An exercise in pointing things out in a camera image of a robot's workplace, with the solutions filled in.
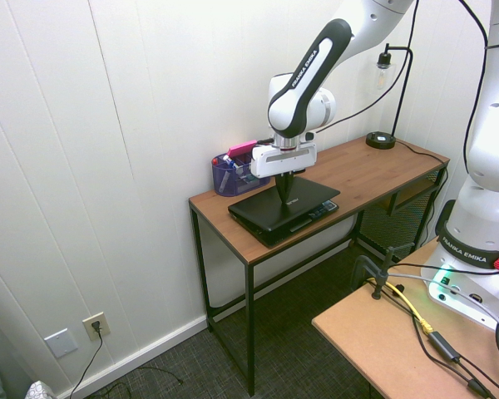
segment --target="blue mesh pen holder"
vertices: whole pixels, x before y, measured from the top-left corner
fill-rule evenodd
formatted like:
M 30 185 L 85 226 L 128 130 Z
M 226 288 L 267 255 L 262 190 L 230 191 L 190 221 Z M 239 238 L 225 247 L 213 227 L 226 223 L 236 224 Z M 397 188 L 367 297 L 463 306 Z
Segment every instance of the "blue mesh pen holder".
M 215 157 L 217 164 L 211 161 L 213 167 L 213 182 L 215 191 L 218 195 L 224 197 L 234 197 L 250 190 L 258 189 L 267 185 L 269 177 L 259 179 L 251 174 L 251 154 L 246 153 L 233 158 L 233 161 L 239 166 L 235 168 L 223 160 L 225 154 Z

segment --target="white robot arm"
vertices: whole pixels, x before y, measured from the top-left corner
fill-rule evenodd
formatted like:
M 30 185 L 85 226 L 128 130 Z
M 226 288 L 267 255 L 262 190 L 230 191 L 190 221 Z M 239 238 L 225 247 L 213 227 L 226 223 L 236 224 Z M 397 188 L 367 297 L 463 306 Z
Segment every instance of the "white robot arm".
M 481 273 L 499 269 L 499 0 L 492 0 L 487 51 L 482 93 L 469 145 L 469 176 L 439 233 L 439 244 L 427 261 L 434 266 Z M 445 278 L 450 286 L 499 314 L 499 275 L 434 273 L 424 268 L 422 276 L 438 281 Z M 497 329 L 497 322 L 483 311 L 434 285 L 428 286 L 432 300 Z
M 259 177 L 276 175 L 282 200 L 288 198 L 290 172 L 316 162 L 315 144 L 301 142 L 300 136 L 333 119 L 334 98 L 321 85 L 338 64 L 379 44 L 412 2 L 344 0 L 294 73 L 272 79 L 269 123 L 275 132 L 274 145 L 254 149 L 251 172 Z M 499 0 L 492 0 L 487 66 L 467 166 L 469 176 L 427 264 L 487 272 L 499 269 Z M 445 278 L 452 289 L 470 294 L 499 314 L 499 275 L 435 274 L 422 270 L 423 277 Z M 496 329 L 492 318 L 450 290 L 433 284 L 429 293 L 440 304 Z
M 336 112 L 333 95 L 320 88 L 325 79 L 341 62 L 382 42 L 412 2 L 345 0 L 294 73 L 272 79 L 268 118 L 274 145 L 254 149 L 251 173 L 260 178 L 275 175 L 284 202 L 290 173 L 314 165 L 317 158 L 316 145 L 301 142 L 300 136 L 328 124 Z

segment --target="black metal frame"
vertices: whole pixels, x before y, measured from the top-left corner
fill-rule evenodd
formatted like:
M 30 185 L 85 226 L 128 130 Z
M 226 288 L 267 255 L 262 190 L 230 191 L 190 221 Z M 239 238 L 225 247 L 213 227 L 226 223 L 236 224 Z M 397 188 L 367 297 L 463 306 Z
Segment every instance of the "black metal frame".
M 432 183 L 432 188 L 428 190 L 424 190 L 419 195 L 414 195 L 411 199 L 407 199 L 403 201 L 400 205 L 396 206 L 396 201 L 399 197 L 399 192 L 402 191 L 403 189 L 407 188 L 410 185 L 414 185 L 417 180 L 414 180 L 413 182 L 409 183 L 408 185 L 405 185 L 401 189 L 399 189 L 397 192 L 391 194 L 391 199 L 390 199 L 390 206 L 388 209 L 388 216 L 393 216 L 396 214 L 399 210 L 405 209 L 408 205 L 412 204 L 416 200 L 419 200 L 425 195 L 429 195 L 429 199 L 427 201 L 427 204 L 425 205 L 425 210 L 423 211 L 423 216 L 422 219 L 420 220 L 419 226 L 417 227 L 417 232 L 416 236 L 414 237 L 414 246 L 410 248 L 410 254 L 414 251 L 416 251 L 419 248 L 420 245 L 420 238 L 422 237 L 422 232 L 423 229 L 425 228 L 425 225 L 427 224 L 427 220 L 430 214 L 430 209 L 434 206 L 434 200 L 436 199 L 436 193 L 440 190 L 441 188 L 441 183 L 442 183 L 442 177 L 444 173 L 447 173 L 447 164 L 441 165 L 441 168 L 439 170 L 434 170 L 437 171 L 437 177 L 435 181 Z M 365 242 L 367 245 L 372 247 L 373 249 L 377 250 L 381 254 L 385 254 L 386 249 L 382 247 L 381 245 L 377 244 L 375 241 L 370 239 L 368 236 L 362 234 L 360 232 L 360 227 L 363 222 L 363 216 L 364 216 L 364 211 L 361 211 L 358 213 L 357 217 L 357 223 L 355 224 L 355 230 L 354 230 L 354 236 L 357 239 L 361 239 L 363 242 Z M 393 262 L 400 262 L 401 259 L 398 258 L 397 255 L 393 255 Z
M 430 194 L 429 201 L 427 202 L 426 209 L 423 213 L 422 221 L 420 222 L 420 225 L 418 226 L 417 230 L 417 235 L 416 235 L 416 246 L 414 247 L 414 250 L 417 247 L 417 241 L 420 238 L 420 235 L 422 233 L 423 227 L 425 226 L 425 223 L 427 222 L 427 217 L 429 214 L 429 210 L 432 207 L 432 202 L 434 201 L 434 194 L 436 193 L 437 190 L 439 190 L 439 183 L 440 183 L 440 176 L 442 173 L 438 172 L 438 177 L 437 181 L 434 183 L 436 185 L 436 189 Z M 399 189 L 395 190 L 393 193 L 390 193 L 389 195 L 395 195 L 398 191 L 402 190 L 404 187 L 400 187 Z M 370 245 L 372 245 L 377 251 L 379 251 L 381 254 L 385 253 L 385 250 L 383 248 L 380 248 L 379 245 L 375 244 L 374 242 L 371 242 L 367 237 L 363 236 L 360 234 L 360 224 L 362 223 L 362 218 L 363 218 L 363 211 L 360 211 L 357 213 L 357 221 L 355 223 L 355 226 L 353 227 L 352 232 L 340 239 L 339 241 L 329 245 L 327 248 L 324 248 L 320 251 L 318 251 L 316 254 L 313 254 L 312 256 L 306 258 L 305 260 L 295 264 L 294 266 L 288 268 L 287 270 L 283 271 L 282 273 L 279 273 L 278 275 L 274 276 L 273 278 L 269 279 L 268 281 L 262 283 L 258 287 L 254 286 L 254 267 L 263 263 L 265 260 L 270 259 L 274 257 L 277 254 L 280 254 L 284 252 L 286 249 L 298 244 L 301 241 L 305 241 L 309 237 L 312 237 L 313 235 L 328 229 L 332 225 L 337 224 L 338 222 L 345 220 L 350 214 L 345 214 L 343 218 L 341 219 L 336 219 L 332 224 L 326 225 L 320 229 L 316 229 L 314 232 L 309 234 L 308 236 L 304 237 L 300 241 L 293 242 L 290 245 L 287 245 L 281 250 L 277 252 L 273 252 L 272 254 L 266 255 L 263 258 L 253 262 L 252 264 L 249 264 L 239 253 L 236 251 L 235 248 L 223 237 L 223 235 L 209 222 L 208 225 L 213 229 L 213 231 L 216 233 L 218 237 L 231 249 L 231 251 L 237 256 L 237 258 L 240 260 L 240 262 L 244 265 L 245 267 L 245 293 L 243 295 L 240 295 L 238 298 L 233 299 L 229 303 L 218 307 L 214 308 L 210 306 L 210 299 L 209 299 L 209 290 L 207 286 L 207 277 L 205 275 L 205 261 L 204 261 L 204 256 L 203 256 L 203 249 L 201 247 L 201 237 L 200 237 L 200 226 L 199 226 L 199 221 L 198 221 L 198 214 L 199 210 L 194 207 L 194 205 L 189 201 L 189 206 L 190 206 L 190 217 L 192 220 L 192 227 L 194 231 L 194 239 L 195 239 L 195 247 L 196 247 L 196 256 L 198 258 L 198 265 L 200 268 L 200 280 L 201 280 L 201 287 L 203 289 L 203 295 L 204 295 L 204 300 L 205 300 L 205 311 L 206 311 L 206 320 L 207 320 L 207 329 L 214 333 L 216 337 L 219 339 L 220 343 L 224 347 L 224 349 L 228 352 L 228 354 L 231 356 L 231 358 L 234 360 L 236 366 L 240 369 L 244 377 L 246 378 L 246 381 L 248 383 L 248 393 L 250 396 L 254 395 L 255 392 L 255 371 L 254 371 L 254 366 L 255 366 L 255 354 L 254 354 L 254 345 L 255 345 L 255 336 L 254 336 L 254 295 L 261 291 L 262 289 L 267 288 L 273 283 L 276 283 L 283 277 L 286 277 L 287 275 L 291 274 L 295 270 L 302 268 L 304 265 L 312 262 L 313 260 L 319 258 L 320 256 L 326 254 L 328 251 L 337 248 L 339 245 L 344 244 L 350 239 L 356 239 L 360 238 L 362 240 L 367 241 Z M 242 301 L 245 301 L 245 312 L 246 312 L 246 348 L 247 348 L 247 359 L 246 359 L 246 364 L 244 363 L 243 360 L 241 360 L 239 357 L 237 357 L 235 353 L 235 349 L 231 346 L 229 341 L 226 339 L 226 336 L 221 332 L 219 324 L 215 321 L 215 317 L 219 316 L 221 313 L 231 309 L 238 303 L 241 303 Z

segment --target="wall outlet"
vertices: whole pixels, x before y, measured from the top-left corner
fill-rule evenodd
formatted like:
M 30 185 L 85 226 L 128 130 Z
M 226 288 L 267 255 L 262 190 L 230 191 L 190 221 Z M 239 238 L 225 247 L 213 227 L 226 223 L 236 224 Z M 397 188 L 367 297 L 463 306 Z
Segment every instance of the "wall outlet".
M 85 320 L 83 320 L 83 325 L 85 326 L 86 333 L 89 334 L 89 338 L 91 339 L 91 341 L 96 341 L 97 339 L 100 339 L 98 337 L 98 333 L 92 326 L 94 322 L 100 322 L 101 335 L 107 335 L 108 333 L 111 332 L 111 330 L 109 329 L 109 324 L 107 324 L 106 315 L 103 314 L 103 312 L 95 314 L 90 318 L 86 318 Z

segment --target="white cable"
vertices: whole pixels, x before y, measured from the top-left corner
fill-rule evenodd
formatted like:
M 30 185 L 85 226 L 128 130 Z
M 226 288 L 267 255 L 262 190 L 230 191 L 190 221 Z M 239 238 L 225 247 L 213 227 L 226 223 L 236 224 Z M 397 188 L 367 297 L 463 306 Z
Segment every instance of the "white cable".
M 458 291 L 450 289 L 449 286 L 446 285 L 446 284 L 444 284 L 444 283 L 439 283 L 438 281 L 433 280 L 431 278 L 424 278 L 424 277 L 421 277 L 421 276 L 413 276 L 411 274 L 388 273 L 388 276 L 392 276 L 392 277 L 404 277 L 404 278 L 415 278 L 416 280 L 423 280 L 423 281 L 428 281 L 429 283 L 438 284 L 440 287 L 447 288 L 452 293 L 460 295 L 461 297 L 463 297 L 464 299 L 466 299 L 468 302 L 471 302 L 475 306 L 481 308 L 484 312 L 488 313 L 490 315 L 490 317 L 493 318 L 497 322 L 497 324 L 499 324 L 499 317 L 494 312 L 492 312 L 490 309 L 488 309 L 486 306 L 484 306 L 482 303 L 477 302 L 475 299 L 469 298 L 467 295 L 464 295 L 463 293 L 459 293 Z

